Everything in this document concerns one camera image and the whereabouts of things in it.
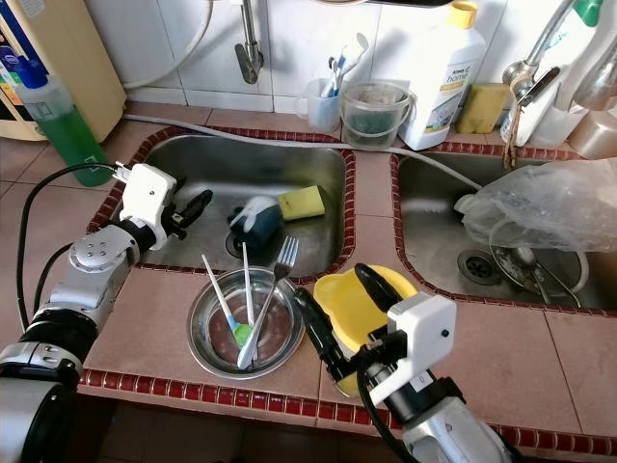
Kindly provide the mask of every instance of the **clear plastic cup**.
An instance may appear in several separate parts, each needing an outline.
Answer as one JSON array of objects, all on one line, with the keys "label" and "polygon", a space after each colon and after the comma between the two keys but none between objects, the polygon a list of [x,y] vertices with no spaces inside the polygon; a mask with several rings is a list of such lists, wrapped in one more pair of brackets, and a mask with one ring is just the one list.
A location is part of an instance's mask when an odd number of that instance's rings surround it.
[{"label": "clear plastic cup", "polygon": [[389,148],[413,106],[409,91],[394,84],[350,85],[344,90],[340,105],[343,140],[362,150]]},{"label": "clear plastic cup", "polygon": [[334,132],[340,124],[340,97],[321,96],[330,79],[316,79],[308,83],[303,96],[296,99],[296,115],[306,119],[318,132]]}]

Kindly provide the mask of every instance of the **green dish soap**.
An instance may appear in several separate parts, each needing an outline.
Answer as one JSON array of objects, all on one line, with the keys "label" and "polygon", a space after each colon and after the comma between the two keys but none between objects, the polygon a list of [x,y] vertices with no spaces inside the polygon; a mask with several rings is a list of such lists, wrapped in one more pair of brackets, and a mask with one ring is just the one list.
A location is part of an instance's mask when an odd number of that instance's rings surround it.
[{"label": "green dish soap", "polygon": [[[109,163],[63,83],[47,78],[36,60],[20,56],[18,61],[15,70],[22,85],[17,87],[17,95],[67,165]],[[112,171],[93,167],[73,174],[82,185],[93,187],[108,181]]]}]

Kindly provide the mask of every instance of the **metal faucet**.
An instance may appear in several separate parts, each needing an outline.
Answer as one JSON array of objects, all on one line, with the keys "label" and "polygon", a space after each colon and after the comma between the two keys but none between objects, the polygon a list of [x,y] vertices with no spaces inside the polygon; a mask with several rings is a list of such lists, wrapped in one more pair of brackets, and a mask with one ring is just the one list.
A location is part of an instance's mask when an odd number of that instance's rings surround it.
[{"label": "metal faucet", "polygon": [[533,87],[533,76],[538,70],[540,61],[575,2],[576,0],[563,0],[533,45],[529,56],[524,61],[512,63],[503,72],[503,83],[512,87],[511,90],[517,99]]},{"label": "metal faucet", "polygon": [[259,70],[263,66],[263,55],[259,51],[259,45],[255,38],[251,0],[242,0],[240,9],[242,10],[245,43],[244,45],[242,43],[235,45],[235,55],[238,57],[238,64],[244,81],[247,84],[256,84]]}]

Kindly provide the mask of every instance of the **sponge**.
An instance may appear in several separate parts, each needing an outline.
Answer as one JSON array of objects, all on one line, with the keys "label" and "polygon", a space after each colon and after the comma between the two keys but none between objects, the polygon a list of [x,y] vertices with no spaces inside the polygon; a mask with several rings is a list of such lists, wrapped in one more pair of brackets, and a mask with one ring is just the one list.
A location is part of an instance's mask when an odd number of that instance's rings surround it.
[{"label": "sponge", "polygon": [[491,133],[509,96],[510,87],[505,84],[471,85],[456,131]]},{"label": "sponge", "polygon": [[326,213],[318,186],[289,191],[279,195],[282,219],[285,221],[315,217]]}]

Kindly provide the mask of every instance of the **double sink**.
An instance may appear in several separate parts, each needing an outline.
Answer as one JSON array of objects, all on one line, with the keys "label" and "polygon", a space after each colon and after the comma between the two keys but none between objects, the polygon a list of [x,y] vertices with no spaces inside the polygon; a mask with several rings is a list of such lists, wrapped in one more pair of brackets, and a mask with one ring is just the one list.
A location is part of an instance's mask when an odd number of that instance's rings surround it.
[{"label": "double sink", "polygon": [[[495,156],[431,152],[427,155],[480,184],[501,177],[501,160]],[[143,262],[182,267],[202,267],[205,253],[212,267],[242,267],[237,242],[229,235],[228,217],[253,196],[280,193],[319,185],[326,214],[287,222],[269,244],[251,256],[254,265],[271,266],[287,234],[300,239],[292,277],[305,278],[332,269],[344,243],[346,164],[341,153],[325,149],[290,149],[234,142],[202,135],[181,135],[155,146],[146,162],[183,179],[175,199],[178,208],[211,189],[213,200],[191,226],[184,241],[170,240]],[[540,161],[520,159],[520,165]],[[467,185],[419,160],[407,158],[398,172],[405,256],[428,283],[455,294],[541,303],[539,295],[517,289],[500,275],[490,250],[471,240],[453,209],[456,201],[473,193]],[[577,259],[568,253],[543,250],[538,258],[565,283],[573,285],[580,272]],[[617,308],[617,254],[589,253],[589,280],[578,293],[583,307]],[[477,278],[490,277],[478,283]],[[572,307],[568,297],[555,304]]]}]

